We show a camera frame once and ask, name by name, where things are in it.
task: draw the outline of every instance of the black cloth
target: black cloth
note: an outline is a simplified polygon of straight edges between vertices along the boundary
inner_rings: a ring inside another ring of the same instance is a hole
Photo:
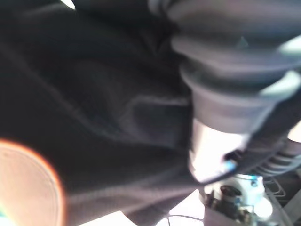
[[[54,166],[66,225],[117,210],[154,225],[200,188],[187,168],[192,111],[169,45],[173,26],[146,1],[77,0],[77,11],[14,2],[0,15],[0,138]],[[273,152],[300,119],[300,97],[278,107],[250,156]]]

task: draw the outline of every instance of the silver metal part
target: silver metal part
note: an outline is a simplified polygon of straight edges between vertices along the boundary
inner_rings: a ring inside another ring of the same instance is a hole
[[[221,199],[220,187],[223,185],[238,189],[242,194],[241,204],[244,206],[255,206],[264,198],[262,177],[237,174],[234,177],[208,185],[214,190],[214,197],[218,200]]]
[[[189,162],[191,173],[197,181],[206,182],[235,169],[236,163],[226,160],[225,155],[244,149],[248,139],[248,134],[220,132],[194,119]]]
[[[222,199],[222,186],[231,186],[241,192],[240,207],[256,214],[258,221],[266,221],[273,213],[273,206],[265,195],[262,177],[237,174],[226,180],[205,186],[205,193],[214,192],[214,198]]]

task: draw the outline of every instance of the black fabric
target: black fabric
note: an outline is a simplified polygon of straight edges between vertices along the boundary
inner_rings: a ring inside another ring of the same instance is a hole
[[[20,10],[38,8],[60,0],[2,0],[0,10],[19,12]]]
[[[73,2],[78,10],[111,23],[145,27],[156,20],[149,11],[146,0],[73,0]]]
[[[55,167],[66,225],[117,210],[154,225],[200,188],[187,168],[191,103],[172,30],[153,21],[119,25],[62,3],[1,15],[0,138]],[[275,111],[250,156],[271,155],[300,119],[300,97]]]

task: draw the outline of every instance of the white surface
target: white surface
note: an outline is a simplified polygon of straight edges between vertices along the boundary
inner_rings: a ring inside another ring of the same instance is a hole
[[[5,217],[0,217],[0,225],[1,226],[16,226],[13,222]]]
[[[195,218],[204,218],[204,205],[198,197],[198,190],[194,191],[181,203],[175,206],[170,212],[170,215],[186,215]],[[193,220],[183,217],[170,217],[171,226],[203,226],[203,223],[198,220]],[[84,223],[80,226],[137,226],[131,222],[121,211],[111,213],[102,218]],[[168,226],[166,218],[157,223],[156,226]]]
[[[224,133],[194,119],[193,148],[190,151],[190,171],[193,176],[200,182],[206,182],[233,170],[235,163],[225,161],[225,155],[236,149],[244,149],[248,139],[248,134]]]
[[[263,198],[254,206],[254,213],[262,219],[268,219],[273,213],[273,206],[267,198]]]
[[[84,223],[80,226],[136,226],[132,221],[130,221],[121,211],[117,211],[106,215],[102,218],[92,220],[90,222]]]
[[[74,6],[72,0],[61,0],[61,2],[64,3],[68,7],[75,9],[75,6]]]
[[[289,132],[287,138],[294,142],[301,143],[301,121],[298,122],[297,125],[295,125],[294,128],[291,129]]]

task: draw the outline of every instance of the machine part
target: machine part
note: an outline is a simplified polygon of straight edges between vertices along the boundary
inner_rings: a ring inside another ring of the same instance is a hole
[[[236,163],[225,160],[224,156],[242,148],[247,140],[248,135],[223,133],[194,119],[189,162],[193,176],[200,182],[206,182],[235,169]]]
[[[273,204],[273,213],[269,219],[269,224],[267,226],[293,226],[293,223],[289,219],[287,213],[284,211],[283,207],[276,199],[274,193],[268,187],[266,187],[266,194],[268,199]]]
[[[226,89],[189,64],[182,65],[181,75],[192,90],[194,117],[210,128],[234,134],[256,132],[277,103],[291,97],[301,85],[301,77],[294,71],[254,91]]]
[[[286,197],[286,191],[275,178],[264,178],[263,184],[266,188],[266,194],[277,198]]]
[[[265,189],[262,177],[237,174],[226,180],[207,185],[205,192],[208,193],[210,190],[214,190],[214,198],[221,200],[223,195],[220,188],[222,186],[231,186],[241,192],[241,206],[255,206],[264,198]]]
[[[301,78],[290,71],[265,89],[247,94],[214,87],[186,66],[181,72],[192,89],[195,108],[189,167],[199,182],[206,183],[234,170],[236,163],[225,161],[225,155],[244,149],[276,103],[298,89]]]
[[[265,195],[262,177],[238,174],[207,185],[204,191],[207,195],[200,194],[200,198],[207,208],[243,225],[267,223],[273,213],[273,206]]]
[[[205,226],[241,226],[239,222],[226,217],[224,214],[205,206]]]
[[[282,1],[149,0],[149,7],[178,26],[172,47],[187,57],[180,73],[192,91],[198,128],[190,170],[201,183],[218,180],[237,164],[225,155],[246,145],[275,106],[300,88],[299,74],[291,71],[301,65],[301,51],[291,47],[300,41],[288,40],[300,30],[301,16],[295,3]],[[288,26],[277,33],[281,41],[271,45],[272,31],[283,23]],[[237,47],[242,35],[257,45]],[[210,133],[219,138],[205,139]]]
[[[283,150],[253,169],[252,173],[272,177],[289,172],[301,165],[301,143],[287,139]]]

